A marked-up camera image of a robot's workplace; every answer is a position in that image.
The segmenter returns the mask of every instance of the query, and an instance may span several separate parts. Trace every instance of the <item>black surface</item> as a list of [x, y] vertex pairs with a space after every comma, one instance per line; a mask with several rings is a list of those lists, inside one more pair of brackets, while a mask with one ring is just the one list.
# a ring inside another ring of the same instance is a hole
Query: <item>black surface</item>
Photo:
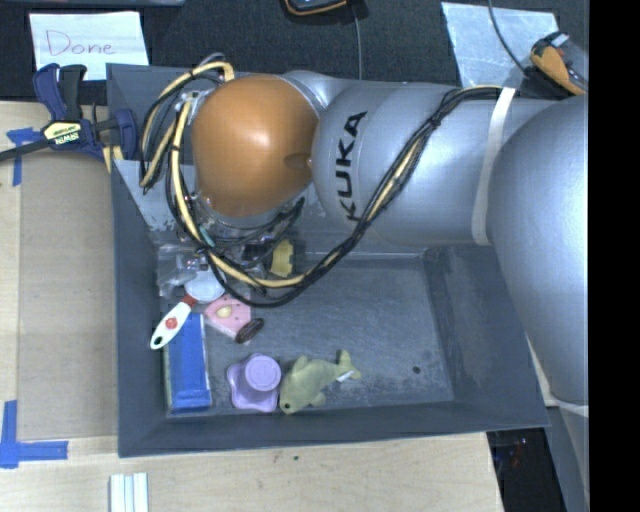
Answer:
[[[366, 5], [358, 5], [364, 78], [456, 83], [439, 5], [434, 0], [366, 0]], [[559, 28], [589, 50], [588, 0], [508, 0], [496, 1], [495, 6], [553, 12]], [[34, 99], [28, 13], [78, 10], [0, 3], [0, 99]], [[277, 0], [187, 0], [180, 8], [138, 11], [152, 64], [188, 67], [222, 51], [237, 69], [278, 73], [304, 68], [357, 76], [355, 27], [347, 10], [298, 18], [286, 13]], [[106, 104], [104, 82], [84, 83], [80, 101]], [[499, 471], [507, 512], [563, 510], [546, 440], [537, 430], [514, 433], [516, 438], [522, 435], [531, 436], [525, 459], [518, 468]]]

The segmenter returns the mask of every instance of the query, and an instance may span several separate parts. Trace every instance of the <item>purple cup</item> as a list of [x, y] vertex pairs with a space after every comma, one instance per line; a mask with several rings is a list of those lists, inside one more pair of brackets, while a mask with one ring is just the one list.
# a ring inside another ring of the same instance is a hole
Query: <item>purple cup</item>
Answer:
[[278, 406], [281, 377], [280, 366], [274, 359], [263, 354], [253, 354], [227, 370], [231, 402], [238, 409], [273, 412]]

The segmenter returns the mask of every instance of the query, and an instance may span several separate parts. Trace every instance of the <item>white tape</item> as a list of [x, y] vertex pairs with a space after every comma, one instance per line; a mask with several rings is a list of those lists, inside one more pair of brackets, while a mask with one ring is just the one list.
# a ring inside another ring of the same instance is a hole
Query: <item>white tape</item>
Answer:
[[480, 171], [480, 182], [476, 190], [476, 200], [473, 205], [473, 217], [471, 219], [471, 231], [473, 239], [478, 245], [491, 245], [487, 237], [487, 211], [489, 209], [489, 182], [493, 172], [493, 164], [502, 148], [502, 134], [507, 112], [511, 106], [511, 100], [516, 90], [504, 87], [496, 102], [489, 122], [489, 136], [487, 150], [484, 154], [484, 162]]
[[149, 512], [149, 488], [146, 473], [111, 475], [110, 512]]

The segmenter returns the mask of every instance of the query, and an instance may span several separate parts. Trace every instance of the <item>blue block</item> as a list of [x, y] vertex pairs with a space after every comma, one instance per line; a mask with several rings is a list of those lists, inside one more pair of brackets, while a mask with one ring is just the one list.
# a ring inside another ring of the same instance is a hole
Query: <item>blue block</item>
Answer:
[[170, 414], [211, 407], [204, 346], [204, 322], [190, 313], [180, 332], [164, 348], [165, 383]]

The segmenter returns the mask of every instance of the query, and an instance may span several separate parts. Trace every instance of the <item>yellow clamp label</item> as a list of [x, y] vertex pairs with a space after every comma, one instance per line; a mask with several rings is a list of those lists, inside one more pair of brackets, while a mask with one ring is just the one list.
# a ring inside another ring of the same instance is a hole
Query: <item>yellow clamp label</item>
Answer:
[[54, 144], [59, 146], [80, 139], [81, 131], [80, 123], [57, 121], [47, 126], [42, 133], [47, 140], [52, 140]]

